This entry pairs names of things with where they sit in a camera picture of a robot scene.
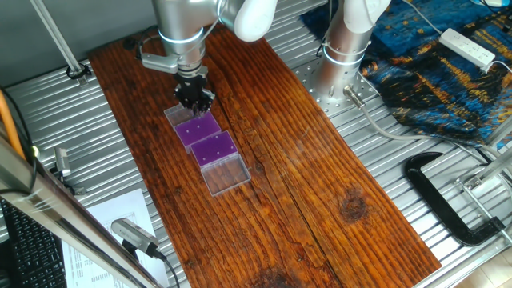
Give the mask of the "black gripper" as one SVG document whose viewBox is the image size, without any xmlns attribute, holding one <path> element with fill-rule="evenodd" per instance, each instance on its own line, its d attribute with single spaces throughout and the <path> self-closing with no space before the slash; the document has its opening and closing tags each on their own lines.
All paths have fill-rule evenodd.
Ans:
<svg viewBox="0 0 512 288">
<path fill-rule="evenodd" d="M 199 75 L 186 78 L 180 74 L 175 74 L 174 79 L 178 82 L 174 96 L 194 117 L 197 117 L 200 112 L 210 111 L 215 94 L 205 88 L 205 77 Z"/>
</svg>

